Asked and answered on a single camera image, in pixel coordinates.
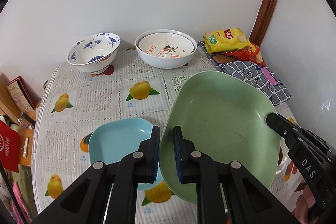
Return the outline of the person's right hand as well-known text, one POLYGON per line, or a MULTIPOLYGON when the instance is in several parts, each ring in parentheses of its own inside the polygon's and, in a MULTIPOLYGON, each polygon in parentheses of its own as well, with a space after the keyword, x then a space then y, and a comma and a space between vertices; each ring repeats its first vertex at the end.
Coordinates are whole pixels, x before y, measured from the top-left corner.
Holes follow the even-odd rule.
POLYGON ((295 218, 302 224, 314 224, 318 218, 308 220, 309 209, 315 204, 315 198, 308 185, 305 186, 303 194, 299 196, 295 209, 291 212, 295 218))

